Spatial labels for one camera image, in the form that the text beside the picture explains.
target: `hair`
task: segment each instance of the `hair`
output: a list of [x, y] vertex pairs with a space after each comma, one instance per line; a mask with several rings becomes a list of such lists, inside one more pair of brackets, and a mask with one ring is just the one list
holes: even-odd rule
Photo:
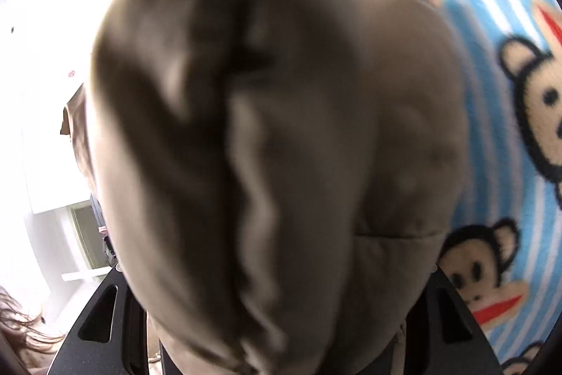
[[23, 313], [19, 302], [0, 286], [0, 332], [18, 357], [24, 350], [55, 353], [55, 344], [65, 336], [50, 336], [40, 331], [38, 325], [43, 322], [41, 313], [35, 317]]

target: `gray fabric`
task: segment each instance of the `gray fabric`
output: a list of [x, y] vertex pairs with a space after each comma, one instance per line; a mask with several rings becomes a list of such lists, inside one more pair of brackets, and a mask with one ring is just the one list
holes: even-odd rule
[[346, 375], [387, 346], [460, 190], [457, 67], [427, 0], [113, 1], [96, 188], [183, 373]]

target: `white wall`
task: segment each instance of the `white wall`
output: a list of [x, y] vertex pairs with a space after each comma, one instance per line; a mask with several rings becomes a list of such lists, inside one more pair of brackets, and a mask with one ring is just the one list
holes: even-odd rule
[[109, 2], [0, 0], [0, 285], [48, 322], [81, 286], [62, 281], [84, 266], [55, 209], [89, 191], [59, 131]]
[[67, 136], [63, 108], [84, 81], [92, 43], [111, 0], [6, 0], [22, 53], [22, 135], [34, 213], [89, 198]]

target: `monkey eye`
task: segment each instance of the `monkey eye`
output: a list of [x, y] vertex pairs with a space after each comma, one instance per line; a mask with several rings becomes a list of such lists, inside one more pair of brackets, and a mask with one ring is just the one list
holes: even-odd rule
[[453, 286], [458, 290], [462, 290], [464, 288], [464, 278], [461, 274], [452, 274], [451, 281]]
[[548, 88], [542, 93], [542, 101], [544, 102], [544, 105], [548, 106], [556, 104], [559, 97], [560, 95], [558, 94], [558, 91], [554, 88]]
[[479, 282], [482, 279], [482, 264], [479, 262], [472, 265], [472, 278], [475, 282]]

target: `cartoon monkey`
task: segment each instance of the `cartoon monkey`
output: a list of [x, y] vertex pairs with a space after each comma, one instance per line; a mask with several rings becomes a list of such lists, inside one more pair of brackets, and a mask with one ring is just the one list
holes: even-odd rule
[[508, 359], [501, 365], [504, 375], [521, 375], [542, 348], [542, 342], [533, 342], [523, 350], [521, 355]]
[[493, 227], [471, 225], [452, 232], [439, 255], [445, 272], [482, 329], [505, 323], [523, 306], [529, 288], [522, 281], [502, 284], [502, 274], [519, 249], [514, 220]]
[[509, 37], [499, 61], [514, 83], [515, 114], [539, 173], [556, 184], [562, 208], [562, 13], [536, 0], [533, 15], [549, 43], [544, 53], [523, 37]]

